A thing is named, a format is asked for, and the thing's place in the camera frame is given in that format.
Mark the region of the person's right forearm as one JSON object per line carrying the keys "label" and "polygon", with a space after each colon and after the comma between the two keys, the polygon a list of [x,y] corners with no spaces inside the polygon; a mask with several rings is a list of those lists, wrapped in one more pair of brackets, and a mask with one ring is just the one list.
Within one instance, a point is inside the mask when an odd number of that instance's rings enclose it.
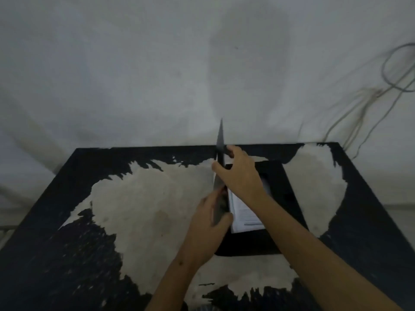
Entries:
{"label": "person's right forearm", "polygon": [[264,191],[245,203],[324,311],[402,311]]}

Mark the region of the white printed booklet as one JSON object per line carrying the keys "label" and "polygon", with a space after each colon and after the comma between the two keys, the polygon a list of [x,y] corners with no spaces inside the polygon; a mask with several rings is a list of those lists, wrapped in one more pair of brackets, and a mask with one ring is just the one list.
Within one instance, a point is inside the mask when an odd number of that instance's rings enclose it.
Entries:
{"label": "white printed booklet", "polygon": [[[269,196],[272,196],[271,186],[268,176],[270,161],[255,162],[255,167],[260,175],[262,186]],[[227,189],[228,209],[233,214],[231,233],[245,233],[254,230],[265,229],[257,215],[240,199],[234,192]]]}

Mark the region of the person's right hand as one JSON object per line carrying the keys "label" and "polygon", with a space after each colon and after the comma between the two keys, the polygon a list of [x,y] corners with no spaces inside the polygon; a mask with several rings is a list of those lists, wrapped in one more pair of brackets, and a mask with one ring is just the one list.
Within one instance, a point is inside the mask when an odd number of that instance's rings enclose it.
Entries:
{"label": "person's right hand", "polygon": [[227,145],[233,157],[233,164],[228,170],[225,186],[240,198],[249,208],[266,196],[262,181],[255,168],[254,160],[240,147]]}

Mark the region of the person's left hand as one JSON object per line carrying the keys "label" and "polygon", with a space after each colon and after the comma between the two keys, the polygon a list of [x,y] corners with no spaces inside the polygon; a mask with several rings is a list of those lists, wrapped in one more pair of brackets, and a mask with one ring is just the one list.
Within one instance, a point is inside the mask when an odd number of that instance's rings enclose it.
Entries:
{"label": "person's left hand", "polygon": [[200,200],[180,249],[215,254],[228,231],[215,228],[212,223],[213,209],[220,193],[221,189],[216,189]]}

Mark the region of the black open box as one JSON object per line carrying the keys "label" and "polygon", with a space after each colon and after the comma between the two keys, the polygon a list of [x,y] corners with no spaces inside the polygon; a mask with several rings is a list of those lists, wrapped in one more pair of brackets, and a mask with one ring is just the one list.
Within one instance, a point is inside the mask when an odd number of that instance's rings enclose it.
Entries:
{"label": "black open box", "polygon": [[[272,198],[304,228],[304,215],[281,162],[270,161],[268,168]],[[281,252],[266,229],[232,234],[228,229],[215,255],[221,257],[279,255]]]}

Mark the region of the person's left forearm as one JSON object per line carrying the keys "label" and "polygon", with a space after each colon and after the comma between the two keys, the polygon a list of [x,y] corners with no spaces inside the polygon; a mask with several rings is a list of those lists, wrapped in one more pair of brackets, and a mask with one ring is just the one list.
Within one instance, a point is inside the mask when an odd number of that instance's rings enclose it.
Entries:
{"label": "person's left forearm", "polygon": [[180,249],[162,277],[145,311],[180,311],[197,271],[213,253]]}

